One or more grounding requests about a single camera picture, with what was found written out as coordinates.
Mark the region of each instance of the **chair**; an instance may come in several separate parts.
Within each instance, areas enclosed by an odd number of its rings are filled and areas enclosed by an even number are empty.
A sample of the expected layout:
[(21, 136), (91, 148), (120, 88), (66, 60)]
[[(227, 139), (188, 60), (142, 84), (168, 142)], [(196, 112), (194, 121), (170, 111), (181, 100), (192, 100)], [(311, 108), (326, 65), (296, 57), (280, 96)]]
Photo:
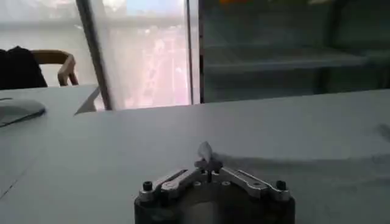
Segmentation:
[(31, 53), (33, 53), (39, 65), (62, 65), (57, 75), (60, 86), (68, 86), (68, 79), (70, 79), (72, 85), (79, 84), (79, 81), (74, 74), (76, 61), (72, 54), (59, 50), (32, 50)]

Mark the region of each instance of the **screw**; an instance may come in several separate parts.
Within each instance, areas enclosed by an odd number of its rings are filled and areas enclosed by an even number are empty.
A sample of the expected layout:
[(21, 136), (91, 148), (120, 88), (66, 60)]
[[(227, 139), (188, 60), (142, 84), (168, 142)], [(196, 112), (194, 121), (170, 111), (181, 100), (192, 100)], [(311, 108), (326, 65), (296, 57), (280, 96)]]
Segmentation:
[(145, 181), (142, 184), (142, 189), (144, 191), (151, 191), (151, 190), (153, 190), (153, 183), (151, 181)]
[(287, 191), (287, 184), (284, 181), (278, 180), (276, 181), (276, 189), (280, 191)]

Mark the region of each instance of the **white desk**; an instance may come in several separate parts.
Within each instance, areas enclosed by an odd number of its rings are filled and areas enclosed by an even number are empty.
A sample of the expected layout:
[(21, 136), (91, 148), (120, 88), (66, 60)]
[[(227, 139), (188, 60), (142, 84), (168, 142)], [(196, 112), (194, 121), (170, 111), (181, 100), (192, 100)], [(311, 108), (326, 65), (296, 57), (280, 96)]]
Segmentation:
[(46, 114), (30, 121), (0, 128), (0, 195), (25, 174), (40, 151), (58, 147), (57, 135), (76, 113), (90, 108), (99, 94), (94, 85), (0, 91), (0, 99), (35, 99), (46, 107)]
[(132, 223), (145, 180), (190, 167), (198, 145), (262, 158), (390, 153), (390, 91), (80, 114), (0, 201), (0, 223)]

